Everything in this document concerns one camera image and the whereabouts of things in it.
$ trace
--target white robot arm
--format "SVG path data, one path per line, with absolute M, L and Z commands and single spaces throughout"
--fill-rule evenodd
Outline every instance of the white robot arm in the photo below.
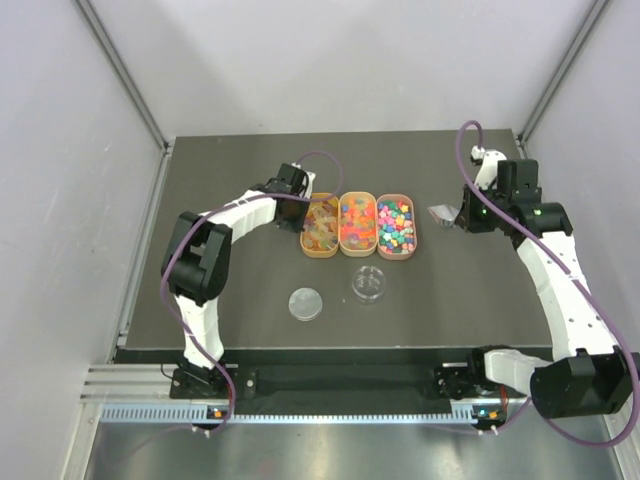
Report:
M 535 242 L 489 211 L 465 186 L 456 225 L 471 233 L 499 228 L 511 237 L 547 317 L 554 360 L 503 346 L 477 349 L 470 360 L 473 381 L 483 390 L 500 384 L 530 396 L 545 418 L 617 412 L 631 393 L 626 362 L 609 329 L 573 284 L 579 280 L 586 286 L 573 228 L 562 205 L 542 202 L 538 163 L 507 160 L 496 150 L 478 147 L 471 161 L 481 165 L 474 183 L 482 193 L 571 268 L 571 274 L 565 274 Z M 633 356 L 640 365 L 638 354 Z
M 218 297 L 226 282 L 231 245 L 247 233 L 274 221 L 283 228 L 300 231 L 308 208 L 306 202 L 278 198 L 247 200 L 263 195 L 265 192 L 286 193 L 309 199 L 313 192 L 314 179 L 315 174 L 304 172 L 297 164 L 283 164 L 277 178 L 271 179 L 266 185 L 253 187 L 231 202 L 237 207 L 213 215 L 208 220 L 210 225 L 208 225 L 207 238 L 204 235 L 200 238 L 194 236 L 192 246 L 210 248 L 212 251 L 208 256 L 206 253 L 198 255 L 190 249 L 185 249 L 182 258 L 176 263 L 169 282 L 171 292 L 175 296 L 182 318 L 189 326 L 191 334 L 216 361 L 224 353 L 218 328 Z M 172 252 L 175 251 L 176 241 L 184 237 L 185 229 L 188 230 L 198 218 L 200 216 L 190 213 L 181 216 L 183 221 L 179 220 L 176 225 L 174 237 L 165 257 L 163 272 Z M 216 280 L 216 275 L 223 278 Z M 215 288 L 211 288 L 206 293 L 203 292 L 207 290 L 206 284 L 214 283 L 217 283 Z M 214 368 L 211 361 L 202 355 L 188 338 L 185 338 L 184 356 L 196 367 Z

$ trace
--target gray wall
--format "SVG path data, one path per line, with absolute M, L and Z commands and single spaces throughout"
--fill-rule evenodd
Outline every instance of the gray wall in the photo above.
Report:
M 585 0 L 94 0 L 165 135 L 520 129 Z
M 1 2 L 0 72 L 0 465 L 49 479 L 160 154 L 71 1 Z
M 640 3 L 612 2 L 530 142 L 589 286 L 640 349 Z

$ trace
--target candy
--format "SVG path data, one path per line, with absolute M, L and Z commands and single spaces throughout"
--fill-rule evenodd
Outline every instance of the candy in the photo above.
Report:
M 411 206 L 385 200 L 378 202 L 378 235 L 380 251 L 388 254 L 408 254 L 415 250 L 415 235 Z
M 338 244 L 338 204 L 333 198 L 312 202 L 304 219 L 302 244 L 307 250 L 323 252 Z
M 374 247 L 380 233 L 386 231 L 384 215 L 379 215 L 379 229 L 376 228 L 376 203 L 369 198 L 347 198 L 341 205 L 341 212 L 340 243 L 350 250 Z

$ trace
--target empty petri dish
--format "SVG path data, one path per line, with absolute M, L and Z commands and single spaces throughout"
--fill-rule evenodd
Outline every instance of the empty petri dish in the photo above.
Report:
M 313 288 L 299 288 L 289 297 L 289 312 L 301 322 L 316 318 L 322 311 L 322 297 Z
M 387 288 L 384 273 L 378 267 L 360 267 L 353 275 L 351 286 L 362 303 L 374 303 L 382 297 Z

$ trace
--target plastic container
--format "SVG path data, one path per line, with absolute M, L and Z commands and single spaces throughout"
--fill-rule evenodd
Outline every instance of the plastic container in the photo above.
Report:
M 358 218 L 354 219 L 357 206 L 363 207 L 359 210 L 362 214 L 357 213 Z M 349 257 L 368 257 L 375 252 L 378 246 L 376 211 L 376 199 L 370 193 L 347 192 L 340 197 L 339 243 L 342 253 Z
M 380 204 L 380 202 L 383 201 L 393 201 L 393 202 L 402 202 L 406 205 L 409 206 L 409 212 L 411 213 L 411 228 L 413 228 L 413 251 L 409 252 L 409 253 L 387 253 L 387 252 L 383 252 L 382 251 L 382 245 L 380 245 L 379 242 L 379 232 L 380 232 L 380 225 L 378 225 L 376 223 L 376 239 L 378 240 L 378 253 L 380 254 L 380 256 L 382 258 L 386 258 L 387 260 L 407 260 L 409 258 L 411 258 L 411 256 L 415 253 L 415 251 L 418 249 L 418 230 L 416 228 L 416 223 L 415 223 L 415 209 L 413 207 L 413 202 L 411 201 L 411 199 L 409 197 L 407 197 L 406 195 L 402 195 L 400 193 L 389 193 L 386 195 L 382 195 L 380 198 L 378 198 L 378 201 L 376 203 L 376 212 L 378 212 L 378 204 Z
M 313 320 L 322 311 L 322 297 L 313 288 L 299 288 L 289 297 L 289 313 L 301 322 Z
M 377 267 L 360 267 L 351 280 L 356 298 L 362 303 L 374 303 L 380 300 L 387 288 L 387 279 Z
M 314 193 L 311 195 L 311 198 L 322 198 L 328 197 L 331 195 L 330 193 Z M 330 232 L 335 232 L 335 243 L 332 245 L 329 243 L 328 245 L 324 242 L 318 242 L 316 238 L 313 238 L 313 232 L 318 228 L 318 223 L 316 222 L 316 214 L 319 209 L 324 209 L 322 212 L 323 215 L 326 215 L 327 207 L 329 207 L 335 217 L 335 222 L 331 222 L 330 224 L 325 224 Z M 340 229 L 338 228 L 338 220 L 339 220 L 339 202 L 338 197 L 332 197 L 329 200 L 324 202 L 312 202 L 309 205 L 309 211 L 307 212 L 307 216 L 304 220 L 304 230 L 300 234 L 300 246 L 302 247 L 302 251 L 304 254 L 311 258 L 329 258 L 333 257 L 338 251 L 338 243 L 340 241 Z

